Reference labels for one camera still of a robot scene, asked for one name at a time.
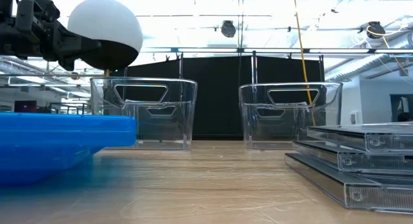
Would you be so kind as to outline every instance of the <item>wooden table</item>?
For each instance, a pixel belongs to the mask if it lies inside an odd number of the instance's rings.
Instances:
[[[190,152],[103,150],[37,185],[0,188],[0,223],[413,222],[344,209],[291,171],[284,153],[226,141],[197,141]]]

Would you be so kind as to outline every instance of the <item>ceiling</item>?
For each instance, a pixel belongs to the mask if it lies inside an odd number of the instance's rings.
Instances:
[[[61,11],[60,22],[66,25],[71,11],[84,0],[52,1]],[[143,30],[144,48],[299,48],[294,0],[118,1],[137,16]],[[360,27],[366,26],[369,21],[380,21],[387,33],[395,33],[388,36],[391,41],[407,31],[406,28],[401,29],[401,26],[412,27],[412,4],[412,0],[297,0],[303,47],[383,48],[382,39],[367,39],[365,30],[359,33]],[[233,38],[223,36],[220,31],[225,20],[233,21],[234,26],[240,30]],[[133,65],[164,61],[165,55],[141,53]],[[342,57],[325,59],[326,69],[330,70],[346,60],[348,59]],[[42,60],[33,59],[28,63],[40,68],[46,67]],[[86,68],[93,70],[81,61],[76,63],[76,68],[77,71],[85,71]]]

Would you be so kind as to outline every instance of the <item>black backdrop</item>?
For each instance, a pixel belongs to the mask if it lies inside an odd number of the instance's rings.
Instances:
[[[319,61],[305,63],[308,81],[322,81],[323,65]],[[184,58],[182,69],[184,79],[198,83],[193,138],[242,139],[238,87],[252,82],[252,57]],[[112,75],[124,74],[118,70]],[[304,82],[301,60],[297,59],[258,56],[257,74],[258,83]],[[131,66],[127,76],[179,78],[179,60]]]

